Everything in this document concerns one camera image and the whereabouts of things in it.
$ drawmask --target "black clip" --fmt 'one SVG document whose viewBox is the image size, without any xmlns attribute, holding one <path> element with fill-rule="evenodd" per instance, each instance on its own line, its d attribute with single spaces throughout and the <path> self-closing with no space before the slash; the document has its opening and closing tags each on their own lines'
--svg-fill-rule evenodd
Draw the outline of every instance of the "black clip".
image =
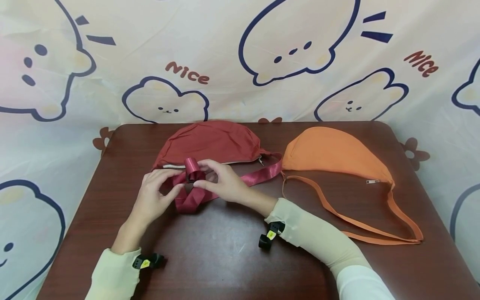
<svg viewBox="0 0 480 300">
<path fill-rule="evenodd" d="M 260 239 L 258 240 L 258 247 L 264 250 L 270 250 L 272 247 L 273 239 L 277 236 L 282 234 L 283 230 L 285 229 L 285 223 L 277 221 L 268 224 L 268 231 L 267 234 L 262 234 Z"/>
<path fill-rule="evenodd" d="M 165 257 L 163 255 L 153 253 L 150 256 L 140 254 L 135 258 L 132 267 L 135 269 L 145 269 L 147 267 L 151 269 L 158 269 L 163 263 Z"/>
</svg>

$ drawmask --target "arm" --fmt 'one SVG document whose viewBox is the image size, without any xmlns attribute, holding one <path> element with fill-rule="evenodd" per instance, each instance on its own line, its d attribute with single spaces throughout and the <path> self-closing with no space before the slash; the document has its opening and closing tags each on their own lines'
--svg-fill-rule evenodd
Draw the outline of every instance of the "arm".
<svg viewBox="0 0 480 300">
<path fill-rule="evenodd" d="M 358 246 L 330 223 L 287 199 L 276 199 L 248 188 L 230 166 L 212 160 L 198 164 L 203 170 L 216 173 L 218 182 L 199 180 L 195 186 L 212 191 L 226 201 L 256 210 L 266 217 L 267 223 L 284 222 L 285 229 L 280 237 L 302 247 L 330 268 L 341 300 L 393 299 Z"/>
<path fill-rule="evenodd" d="M 127 300 L 133 296 L 140 270 L 132 265 L 141 252 L 140 239 L 148 226 L 165 212 L 182 185 L 176 185 L 166 196 L 158 190 L 167 178 L 180 173 L 160 169 L 144 176 L 130 216 L 120 227 L 112 247 L 105 249 L 98 260 L 85 300 Z"/>
</svg>

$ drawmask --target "finger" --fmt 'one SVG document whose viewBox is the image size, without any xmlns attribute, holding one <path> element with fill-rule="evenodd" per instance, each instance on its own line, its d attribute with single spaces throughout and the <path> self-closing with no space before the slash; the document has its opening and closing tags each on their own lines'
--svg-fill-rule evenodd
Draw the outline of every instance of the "finger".
<svg viewBox="0 0 480 300">
<path fill-rule="evenodd" d="M 201 188 L 217 194 L 218 184 L 206 180 L 197 180 L 193 183 L 194 187 Z"/>
<path fill-rule="evenodd" d="M 167 205 L 170 205 L 170 203 L 172 203 L 172 201 L 175 199 L 175 197 L 178 196 L 179 192 L 181 191 L 181 189 L 185 186 L 185 184 L 183 183 L 180 183 L 180 184 L 177 184 L 176 186 L 174 186 L 170 192 L 168 192 L 168 194 L 166 194 L 165 196 L 162 197 L 162 201 L 166 202 Z"/>
<path fill-rule="evenodd" d="M 150 176 L 150 174 L 151 174 L 151 173 L 146 173 L 146 174 L 144 175 L 144 178 L 142 179 L 142 184 L 145 183 L 145 180 L 147 180 L 147 178 L 148 178 L 148 176 Z"/>
<path fill-rule="evenodd" d="M 179 175 L 182 171 L 181 170 L 175 170 L 175 169 L 157 169 L 152 172 L 152 175 L 150 175 L 150 180 L 151 181 L 156 181 L 159 177 L 163 177 L 164 175 L 167 176 L 167 178 Z"/>
<path fill-rule="evenodd" d="M 182 171 L 180 170 L 172 170 L 172 169 L 162 169 L 161 172 L 156 172 L 152 174 L 148 179 L 148 182 L 156 185 L 158 188 L 170 177 L 180 175 Z"/>
<path fill-rule="evenodd" d="M 209 167 L 210 169 L 212 169 L 215 173 L 219 173 L 222 168 L 224 167 L 224 165 L 220 164 L 219 162 L 216 162 L 214 160 L 211 160 L 211 159 L 204 159 L 204 160 L 201 160 L 198 162 L 198 165 L 200 167 Z"/>
<path fill-rule="evenodd" d="M 201 166 L 200 171 L 203 171 L 205 173 L 207 172 L 213 172 L 213 170 L 209 166 Z"/>
<path fill-rule="evenodd" d="M 205 179 L 209 182 L 217 182 L 218 181 L 218 176 L 215 173 L 208 173 L 206 175 Z"/>
</svg>

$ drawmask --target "cartoon face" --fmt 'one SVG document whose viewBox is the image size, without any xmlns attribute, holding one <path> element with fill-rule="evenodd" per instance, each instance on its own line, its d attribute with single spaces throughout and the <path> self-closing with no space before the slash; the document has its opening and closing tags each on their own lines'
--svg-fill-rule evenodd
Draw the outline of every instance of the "cartoon face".
<svg viewBox="0 0 480 300">
<path fill-rule="evenodd" d="M 325 98 L 313 114 L 319 121 L 376 120 L 408 94 L 394 77 L 389 68 L 376 70 Z"/>
<path fill-rule="evenodd" d="M 199 91 L 181 92 L 170 81 L 145 77 L 122 97 L 125 108 L 150 123 L 185 123 L 208 120 L 207 97 Z"/>
<path fill-rule="evenodd" d="M 10 1 L 8 12 L 13 17 L 0 38 L 0 112 L 61 119 L 74 78 L 91 74 L 95 62 L 59 0 Z"/>
<path fill-rule="evenodd" d="M 254 85 L 304 72 L 319 73 L 335 59 L 335 48 L 357 17 L 360 1 L 276 0 L 245 30 L 242 66 Z"/>
<path fill-rule="evenodd" d="M 10 243 L 5 244 L 5 247 L 3 247 L 3 252 L 7 253 L 12 249 L 13 249 L 13 243 L 10 242 Z M 3 262 L 0 261 L 0 267 L 3 267 L 7 263 L 7 260 L 8 259 L 5 259 Z"/>
<path fill-rule="evenodd" d="M 171 114 L 172 112 L 175 112 L 175 113 L 179 112 L 177 108 L 174 108 L 172 111 L 170 111 L 169 109 L 164 109 L 163 107 L 159 107 L 158 110 L 167 114 Z"/>
<path fill-rule="evenodd" d="M 450 235 L 473 277 L 480 284 L 480 240 L 471 238 L 468 228 L 479 228 L 480 183 L 466 189 L 457 199 L 450 219 Z"/>
<path fill-rule="evenodd" d="M 459 108 L 471 109 L 480 116 L 480 83 L 475 77 L 480 73 L 480 60 L 473 67 L 467 82 L 462 84 L 452 95 L 452 102 Z"/>
<path fill-rule="evenodd" d="M 65 217 L 35 184 L 11 180 L 0 183 L 0 222 L 0 282 L 9 283 L 0 299 L 10 300 L 46 275 L 63 240 Z"/>
</svg>

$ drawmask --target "wooden table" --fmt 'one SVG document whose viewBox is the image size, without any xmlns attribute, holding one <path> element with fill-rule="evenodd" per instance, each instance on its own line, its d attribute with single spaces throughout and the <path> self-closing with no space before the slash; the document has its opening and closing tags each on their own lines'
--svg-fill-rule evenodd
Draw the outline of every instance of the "wooden table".
<svg viewBox="0 0 480 300">
<path fill-rule="evenodd" d="M 398 299 L 480 299 L 469 273 L 392 130 L 380 122 L 298 122 L 245 124 L 271 152 L 285 151 L 303 130 L 328 126 L 361 140 L 389 168 L 396 182 L 395 199 L 425 235 L 421 245 L 377 246 L 358 242 L 372 267 Z M 53 263 L 41 300 L 85 297 L 101 252 L 112 245 L 135 201 L 142 176 L 149 172 L 166 141 L 185 124 L 123 125 L 112 136 L 72 225 Z M 259 164 L 236 165 L 243 175 Z M 297 172 L 317 181 L 340 213 L 400 236 L 411 236 L 389 212 L 387 187 L 366 185 L 354 176 Z M 254 188 L 281 196 L 281 178 Z M 352 228 L 320 205 L 313 189 L 289 181 L 286 197 L 303 209 Z M 338 299 L 328 268 L 301 248 L 276 239 L 269 253 L 258 248 L 265 233 L 263 218 L 221 199 L 196 215 L 180 216 L 171 206 L 142 240 L 144 252 L 168 257 L 163 269 L 143 270 L 133 299 Z"/>
</svg>

